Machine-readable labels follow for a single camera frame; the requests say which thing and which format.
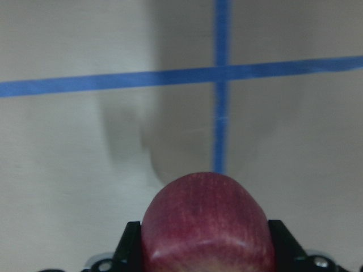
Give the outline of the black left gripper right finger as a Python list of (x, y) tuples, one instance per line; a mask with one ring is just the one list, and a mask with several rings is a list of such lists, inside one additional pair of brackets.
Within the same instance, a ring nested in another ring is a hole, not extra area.
[(275, 249), (276, 271), (303, 271), (307, 253), (281, 220), (268, 221)]

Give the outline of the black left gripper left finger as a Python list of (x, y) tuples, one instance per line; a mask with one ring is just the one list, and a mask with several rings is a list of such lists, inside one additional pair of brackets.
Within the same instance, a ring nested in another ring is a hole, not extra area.
[(128, 222), (113, 254), (114, 271), (142, 271), (141, 223)]

